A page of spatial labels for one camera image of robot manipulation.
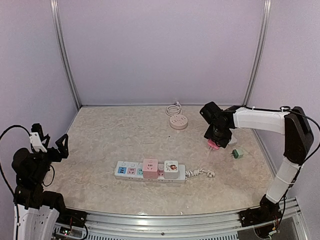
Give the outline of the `pink plug adapter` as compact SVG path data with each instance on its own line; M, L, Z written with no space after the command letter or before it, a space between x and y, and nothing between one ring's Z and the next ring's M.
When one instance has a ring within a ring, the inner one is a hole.
M207 140L207 144L208 144L208 147L209 147L209 150L218 150L220 147L214 142L212 141L211 139L208 139Z

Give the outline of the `green plug adapter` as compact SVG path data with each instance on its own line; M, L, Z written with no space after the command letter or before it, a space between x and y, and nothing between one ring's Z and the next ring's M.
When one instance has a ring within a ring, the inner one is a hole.
M243 150L236 148L232 150L231 155L233 156L234 159L240 159L244 156L244 152Z

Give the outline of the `round pink power socket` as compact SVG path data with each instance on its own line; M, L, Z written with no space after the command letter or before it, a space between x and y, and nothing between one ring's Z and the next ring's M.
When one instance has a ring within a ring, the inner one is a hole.
M183 130L188 126L188 118L182 114L176 114L169 118L169 125L175 130Z

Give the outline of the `white cube socket adapter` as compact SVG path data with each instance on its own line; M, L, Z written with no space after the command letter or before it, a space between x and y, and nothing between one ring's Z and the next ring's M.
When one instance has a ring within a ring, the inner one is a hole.
M169 180L179 178L179 162L177 160L164 161L164 178Z

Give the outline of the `white multicolour power strip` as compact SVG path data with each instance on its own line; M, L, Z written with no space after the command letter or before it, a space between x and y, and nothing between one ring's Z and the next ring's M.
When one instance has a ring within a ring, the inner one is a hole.
M143 162L118 161L114 170L114 176L117 179L145 181L145 182L161 182L161 183L184 183L187 180L186 166L178 164L179 177L177 179L164 178L164 162L158 161L158 178L146 179L143 177Z

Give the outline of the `pink cube socket adapter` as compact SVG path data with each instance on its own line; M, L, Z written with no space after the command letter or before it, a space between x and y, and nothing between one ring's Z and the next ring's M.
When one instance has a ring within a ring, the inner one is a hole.
M158 160L157 159L144 159L142 165L142 174L144 179L157 179L158 178Z

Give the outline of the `white plug adapter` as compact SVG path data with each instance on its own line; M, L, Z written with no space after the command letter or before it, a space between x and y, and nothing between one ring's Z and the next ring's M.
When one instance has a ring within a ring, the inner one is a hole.
M232 139L229 141L228 145L235 145L237 142L238 142L238 140L237 140L236 138L232 138Z

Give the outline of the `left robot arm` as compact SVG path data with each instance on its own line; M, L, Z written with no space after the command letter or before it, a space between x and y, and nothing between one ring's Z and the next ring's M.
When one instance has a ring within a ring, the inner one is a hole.
M64 134L56 147L47 148L37 132L29 136L32 151L19 149L13 156L12 168L16 173L13 193L15 240L49 240L57 221L88 231L85 219L79 218L66 208L63 196L58 192L45 191L44 180L53 162L61 162L69 156L69 136Z

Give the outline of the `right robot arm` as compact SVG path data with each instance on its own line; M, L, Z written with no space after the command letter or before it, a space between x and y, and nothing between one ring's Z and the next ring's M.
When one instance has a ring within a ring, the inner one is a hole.
M207 122L204 138L215 146L226 148L232 139L232 130L249 129L257 134L273 135L275 143L260 138L269 157L279 157L276 172L257 207L239 212L243 227L281 221L285 209L280 207L306 163L318 150L312 148L315 136L310 126L318 125L300 106L281 106L279 109L232 105L222 109L215 102L205 104L199 114Z

